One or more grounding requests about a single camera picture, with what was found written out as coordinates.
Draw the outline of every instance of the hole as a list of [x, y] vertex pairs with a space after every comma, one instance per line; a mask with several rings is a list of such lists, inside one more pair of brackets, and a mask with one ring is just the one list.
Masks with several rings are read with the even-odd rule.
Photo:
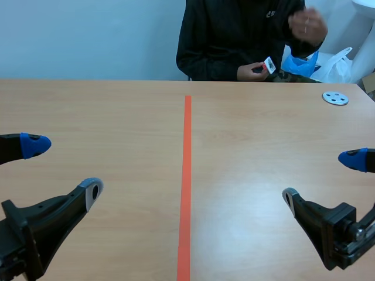
[[98, 197], [98, 193], [99, 193], [99, 187], [94, 186], [94, 188], [93, 188], [93, 199], [94, 200]]
[[289, 196], [287, 195], [286, 198], [287, 198], [288, 205], [290, 207], [291, 206], [291, 202], [289, 201]]

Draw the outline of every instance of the metal washer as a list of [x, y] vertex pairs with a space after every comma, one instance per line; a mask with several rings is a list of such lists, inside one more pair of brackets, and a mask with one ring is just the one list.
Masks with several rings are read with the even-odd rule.
[[323, 100], [334, 105], [347, 105], [349, 98], [340, 92], [325, 92], [323, 93]]

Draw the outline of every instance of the table surface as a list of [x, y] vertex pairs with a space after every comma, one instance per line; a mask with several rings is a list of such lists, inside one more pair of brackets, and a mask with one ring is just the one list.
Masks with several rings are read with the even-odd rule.
[[[324, 91], [350, 102], [330, 105]], [[105, 183], [43, 280], [176, 280], [185, 95], [191, 281], [374, 280], [375, 249], [327, 271], [281, 196], [293, 187], [359, 217], [371, 209], [375, 175], [337, 160], [375, 146], [375, 103], [356, 85], [0, 80], [0, 133], [52, 140], [44, 155], [1, 166], [1, 201], [26, 207], [86, 177]]]

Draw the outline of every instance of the blue gripper fingertip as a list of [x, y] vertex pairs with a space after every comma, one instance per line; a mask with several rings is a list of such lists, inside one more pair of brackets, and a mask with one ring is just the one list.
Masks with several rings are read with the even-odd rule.
[[24, 159], [45, 153], [51, 147], [51, 141], [46, 136], [20, 134], [21, 149]]
[[361, 148], [355, 154], [350, 154], [345, 151], [339, 155], [339, 161], [344, 166], [351, 168], [353, 170], [358, 170], [361, 172], [367, 172], [366, 169], [366, 153], [367, 148]]

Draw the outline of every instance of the hand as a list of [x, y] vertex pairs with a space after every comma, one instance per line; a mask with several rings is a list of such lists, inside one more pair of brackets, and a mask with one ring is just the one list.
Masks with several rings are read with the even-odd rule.
[[294, 37], [316, 46], [327, 36], [328, 28], [322, 15], [315, 9], [305, 9], [290, 16], [289, 27]]
[[246, 66], [240, 66], [237, 70], [237, 80], [246, 82], [264, 81], [270, 74], [267, 69], [264, 69], [261, 73], [253, 72], [253, 69], [262, 67], [263, 64], [264, 63], [252, 63]]

